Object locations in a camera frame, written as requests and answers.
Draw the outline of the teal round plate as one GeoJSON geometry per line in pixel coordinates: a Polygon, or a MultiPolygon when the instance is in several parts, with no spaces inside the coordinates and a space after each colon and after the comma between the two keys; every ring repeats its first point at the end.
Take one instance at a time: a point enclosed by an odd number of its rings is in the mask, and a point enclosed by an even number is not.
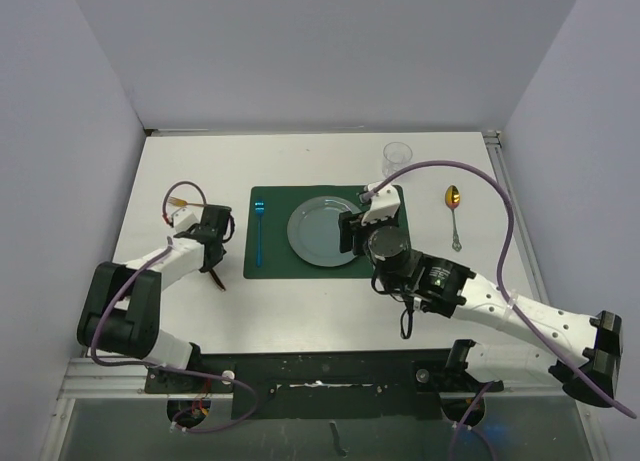
{"type": "Polygon", "coordinates": [[[340,252],[339,215],[358,213],[351,201],[337,196],[319,196],[301,203],[287,224],[287,238],[294,253],[316,267],[337,268],[350,264],[351,250],[340,252]]]}

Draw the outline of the gold fork green handle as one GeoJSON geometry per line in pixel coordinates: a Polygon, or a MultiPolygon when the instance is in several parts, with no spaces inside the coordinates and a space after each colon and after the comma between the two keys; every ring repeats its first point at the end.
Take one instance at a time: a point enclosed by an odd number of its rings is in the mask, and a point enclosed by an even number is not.
{"type": "Polygon", "coordinates": [[[169,206],[176,207],[176,208],[185,208],[185,207],[202,208],[205,206],[205,203],[190,202],[182,198],[170,196],[164,203],[165,208],[168,208],[169,206]]]}

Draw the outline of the copper knife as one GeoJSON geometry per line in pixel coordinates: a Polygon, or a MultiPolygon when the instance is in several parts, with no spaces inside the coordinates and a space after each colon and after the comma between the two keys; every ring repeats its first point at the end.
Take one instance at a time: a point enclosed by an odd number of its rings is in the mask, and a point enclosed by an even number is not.
{"type": "Polygon", "coordinates": [[[224,285],[224,283],[222,282],[221,278],[217,275],[217,273],[215,272],[214,269],[211,269],[209,271],[209,275],[211,276],[212,280],[214,281],[214,283],[216,284],[216,286],[222,291],[224,292],[226,290],[226,287],[224,285]]]}

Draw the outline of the blue plastic spoon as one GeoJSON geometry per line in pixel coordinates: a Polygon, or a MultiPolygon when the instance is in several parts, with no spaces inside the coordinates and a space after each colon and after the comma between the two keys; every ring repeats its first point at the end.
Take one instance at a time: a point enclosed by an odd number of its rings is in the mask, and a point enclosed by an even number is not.
{"type": "Polygon", "coordinates": [[[256,234],[256,266],[260,268],[263,264],[263,216],[265,213],[265,203],[262,198],[258,198],[254,203],[254,211],[257,222],[257,234],[256,234]]]}

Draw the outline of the dark green placemat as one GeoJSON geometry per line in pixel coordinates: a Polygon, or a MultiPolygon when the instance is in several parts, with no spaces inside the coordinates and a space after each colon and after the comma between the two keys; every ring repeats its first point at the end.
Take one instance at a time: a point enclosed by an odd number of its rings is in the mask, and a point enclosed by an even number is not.
{"type": "Polygon", "coordinates": [[[243,275],[256,280],[291,279],[366,279],[373,268],[368,260],[356,257],[345,266],[337,268],[316,267],[299,258],[289,245],[287,224],[293,211],[304,201],[329,195],[354,203],[361,211],[359,194],[361,185],[308,185],[308,186],[255,186],[249,198],[249,214],[244,255],[243,275]],[[263,264],[256,266],[257,222],[254,203],[262,198],[265,203],[263,216],[263,264]]]}

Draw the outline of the clear plastic cup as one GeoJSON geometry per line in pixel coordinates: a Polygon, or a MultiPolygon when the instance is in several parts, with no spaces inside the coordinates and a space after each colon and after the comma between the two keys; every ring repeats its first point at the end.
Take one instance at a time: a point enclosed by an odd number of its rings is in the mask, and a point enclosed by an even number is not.
{"type": "Polygon", "coordinates": [[[411,163],[413,151],[405,143],[391,142],[383,148],[382,155],[382,175],[388,178],[411,163]]]}

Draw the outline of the gold iridescent spoon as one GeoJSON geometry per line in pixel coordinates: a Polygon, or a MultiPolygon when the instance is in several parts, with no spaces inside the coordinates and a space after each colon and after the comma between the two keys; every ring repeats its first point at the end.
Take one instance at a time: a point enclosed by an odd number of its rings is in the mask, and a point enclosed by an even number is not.
{"type": "Polygon", "coordinates": [[[458,208],[460,201],[461,197],[458,188],[455,185],[450,185],[445,192],[445,204],[451,212],[452,249],[456,252],[460,252],[462,250],[462,244],[460,242],[456,220],[456,209],[458,208]]]}

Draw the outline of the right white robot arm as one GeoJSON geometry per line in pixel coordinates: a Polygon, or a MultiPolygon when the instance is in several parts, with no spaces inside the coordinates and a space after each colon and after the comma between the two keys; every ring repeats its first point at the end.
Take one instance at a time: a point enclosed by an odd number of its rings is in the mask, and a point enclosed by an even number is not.
{"type": "Polygon", "coordinates": [[[577,314],[510,294],[468,267],[411,248],[396,217],[346,212],[338,226],[341,251],[366,257],[373,290],[401,302],[408,317],[417,311],[438,314],[520,340],[518,346],[458,342],[460,356],[445,365],[452,387],[507,380],[559,383],[575,400],[616,406],[622,355],[618,315],[577,314]]]}

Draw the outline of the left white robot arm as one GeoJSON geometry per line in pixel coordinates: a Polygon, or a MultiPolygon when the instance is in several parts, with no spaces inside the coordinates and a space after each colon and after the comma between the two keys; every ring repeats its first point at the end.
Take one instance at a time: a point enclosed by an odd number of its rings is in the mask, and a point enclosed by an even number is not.
{"type": "Polygon", "coordinates": [[[124,264],[103,262],[93,274],[77,340],[100,366],[142,365],[168,370],[180,391],[200,386],[200,348],[160,328],[165,289],[191,273],[212,274],[235,230],[228,206],[206,204],[197,218],[181,210],[163,248],[124,264]]]}

